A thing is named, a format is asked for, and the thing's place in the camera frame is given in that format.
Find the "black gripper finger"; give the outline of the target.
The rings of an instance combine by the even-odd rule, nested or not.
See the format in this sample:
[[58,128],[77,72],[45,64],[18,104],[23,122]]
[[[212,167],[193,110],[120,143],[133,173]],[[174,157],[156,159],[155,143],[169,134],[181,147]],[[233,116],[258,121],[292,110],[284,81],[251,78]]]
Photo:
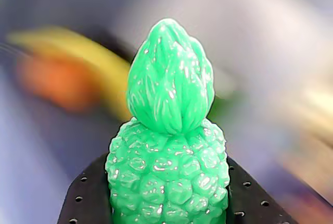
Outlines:
[[295,221],[240,165],[230,157],[226,223],[296,224]]
[[106,156],[98,157],[72,181],[58,223],[113,223],[110,190],[104,170]]

